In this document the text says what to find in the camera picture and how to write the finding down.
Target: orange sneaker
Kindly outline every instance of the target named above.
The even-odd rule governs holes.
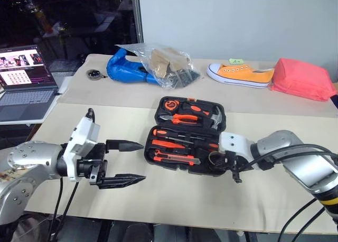
[[[249,65],[210,64],[206,73],[214,80],[231,85],[265,88],[271,83],[275,69],[256,70]]]

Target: tool kit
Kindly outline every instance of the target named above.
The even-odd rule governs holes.
[[[190,173],[222,175],[210,159],[226,128],[220,104],[181,97],[163,97],[155,114],[157,126],[149,132],[144,157],[150,164]]]

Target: pink pouch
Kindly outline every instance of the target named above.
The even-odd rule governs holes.
[[[285,58],[275,66],[271,90],[318,101],[328,101],[337,94],[326,69]]]

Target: yellow stripe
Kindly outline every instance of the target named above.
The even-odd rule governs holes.
[[[327,200],[327,201],[320,201],[321,204],[323,205],[335,205],[335,204],[338,204],[338,197],[337,198],[334,198],[332,200]]]

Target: orange pliers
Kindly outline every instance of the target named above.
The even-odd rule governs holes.
[[[174,124],[196,124],[197,120],[199,119],[195,115],[190,114],[174,114],[174,115],[162,115],[160,116],[161,119],[168,120],[170,119]]]

